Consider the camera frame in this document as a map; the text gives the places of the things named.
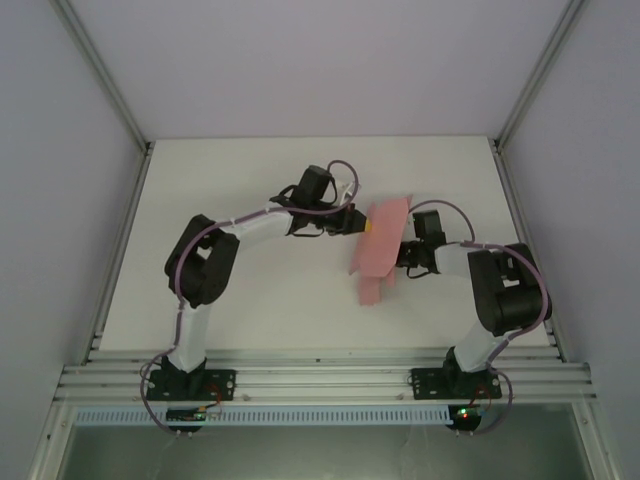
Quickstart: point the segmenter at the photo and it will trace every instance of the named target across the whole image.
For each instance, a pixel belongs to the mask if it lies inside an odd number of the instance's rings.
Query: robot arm
[[[470,280],[479,320],[448,351],[441,368],[412,371],[414,396],[421,400],[469,399],[475,398],[479,388],[486,394],[489,388],[491,396],[499,398],[499,382],[489,365],[501,345],[538,320],[543,307],[540,286],[533,274],[505,251],[447,243],[437,211],[414,214],[414,227],[417,240],[402,242],[396,266],[423,267],[427,271],[422,275],[456,275]],[[507,247],[535,267],[525,244]],[[551,316],[550,301],[548,305],[545,319]]]
[[[333,186],[331,203],[323,201],[329,186]],[[354,204],[323,215],[322,211],[335,210],[348,196],[353,195],[355,184],[337,182],[328,170],[311,166],[307,168],[298,185],[291,185],[270,199],[263,208],[269,213],[251,220],[221,227],[205,236],[193,248],[184,262],[180,290],[186,301],[182,312],[180,342],[168,356],[166,368],[176,372],[191,373],[204,368],[207,325],[213,302],[224,292],[238,252],[271,238],[295,234],[308,225],[326,231],[329,235],[346,235],[362,232],[366,217]],[[299,213],[303,209],[317,214]],[[187,245],[204,229],[214,225],[204,215],[193,217],[175,246],[165,265],[169,288],[175,293],[175,273],[178,260]]]

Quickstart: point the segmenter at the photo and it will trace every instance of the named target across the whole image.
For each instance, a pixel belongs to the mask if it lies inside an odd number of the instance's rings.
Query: pink towel
[[[374,305],[382,299],[381,282],[395,285],[395,264],[402,233],[409,216],[411,197],[397,198],[369,207],[371,230],[361,233],[351,259],[349,274],[360,272],[358,297],[361,305]]]

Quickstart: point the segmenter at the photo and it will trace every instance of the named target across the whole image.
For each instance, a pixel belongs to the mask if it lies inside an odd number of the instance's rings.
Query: purple cable
[[[175,349],[178,348],[178,344],[180,343],[180,331],[182,328],[182,313],[184,311],[184,306],[185,306],[185,300],[184,300],[184,297],[182,296],[182,290],[180,289],[180,279],[182,275],[182,269],[184,268],[184,262],[186,261],[187,256],[189,255],[191,250],[193,250],[195,246],[200,242],[200,240],[202,240],[204,237],[209,235],[211,232],[219,228],[225,228],[234,224],[238,225],[240,223],[248,222],[249,220],[253,220],[254,218],[258,218],[263,215],[267,215],[271,212],[303,213],[306,215],[331,215],[332,213],[337,213],[340,210],[347,208],[347,206],[349,206],[356,198],[356,195],[358,194],[358,190],[360,188],[360,179],[358,178],[358,172],[356,172],[356,169],[353,168],[353,166],[349,162],[345,162],[344,160],[332,160],[327,165],[327,170],[330,171],[331,167],[333,167],[334,165],[344,165],[349,170],[351,170],[351,174],[353,175],[353,181],[354,181],[353,195],[348,196],[347,200],[343,204],[335,208],[331,208],[329,210],[306,210],[304,208],[295,208],[295,207],[276,207],[268,210],[266,209],[258,210],[257,212],[253,212],[248,215],[245,215],[244,217],[240,217],[234,220],[233,222],[227,221],[227,222],[215,223],[205,228],[198,235],[193,237],[193,239],[185,247],[184,251],[180,255],[180,258],[178,259],[178,264],[176,265],[176,274],[174,279],[174,285],[176,286],[176,296],[178,297],[179,304],[178,304],[178,315],[176,316],[176,329],[175,329],[175,335],[173,339],[173,345],[169,349],[165,350],[164,352],[160,352],[155,357],[153,357],[153,359],[147,364],[142,374],[142,379],[140,380],[140,398],[142,399],[142,403],[144,404],[144,407],[147,410],[147,413],[151,417],[151,420],[153,420],[153,422],[158,427],[160,427],[163,431],[171,435],[176,435],[176,434],[180,435],[180,431],[174,432],[173,430],[171,430],[167,425],[162,423],[160,419],[157,417],[157,415],[153,412],[153,410],[151,409],[151,405],[149,404],[149,401],[145,396],[144,382],[147,378],[149,378],[149,374],[151,372],[151,368],[153,367],[153,364],[158,362],[158,360],[162,359],[162,357],[164,357],[165,355],[170,355],[172,352],[174,352]],[[453,206],[458,211],[460,211],[460,213],[462,213],[462,211],[457,207],[455,207],[454,205],[451,205],[451,206]]]

